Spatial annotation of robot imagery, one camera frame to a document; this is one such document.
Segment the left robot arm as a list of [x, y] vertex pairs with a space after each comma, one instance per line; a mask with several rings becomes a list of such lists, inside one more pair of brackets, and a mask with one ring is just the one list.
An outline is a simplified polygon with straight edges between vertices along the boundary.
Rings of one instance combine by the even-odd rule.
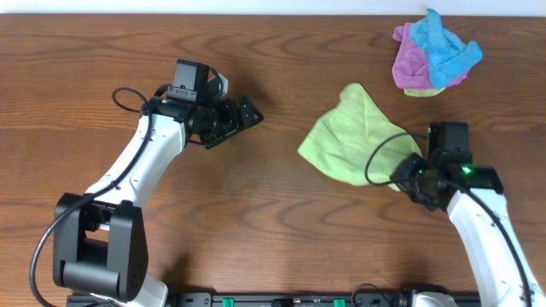
[[65, 193], [45, 238], [53, 282], [88, 294], [85, 306], [167, 306], [168, 286], [148, 273], [143, 212], [167, 166], [190, 143], [211, 149], [263, 121], [249, 97], [229, 97], [213, 67], [177, 60], [173, 80], [136, 110], [134, 136], [84, 194]]

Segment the light green cloth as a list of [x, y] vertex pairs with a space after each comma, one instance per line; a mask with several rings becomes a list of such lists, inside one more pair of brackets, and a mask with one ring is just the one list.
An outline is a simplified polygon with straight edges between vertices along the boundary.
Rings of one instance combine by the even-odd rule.
[[340, 92], [339, 104], [316, 121], [298, 153], [334, 180], [366, 186], [388, 181], [403, 159], [421, 150], [361, 84], [353, 83]]

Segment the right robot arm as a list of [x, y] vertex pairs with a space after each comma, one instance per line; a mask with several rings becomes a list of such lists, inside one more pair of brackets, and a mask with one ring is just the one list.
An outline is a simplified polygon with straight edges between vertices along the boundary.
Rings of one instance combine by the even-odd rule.
[[482, 305], [545, 304], [545, 293], [510, 222], [496, 170], [473, 162], [467, 124], [430, 124], [426, 157], [411, 153], [390, 178], [413, 202], [448, 214], [468, 255]]

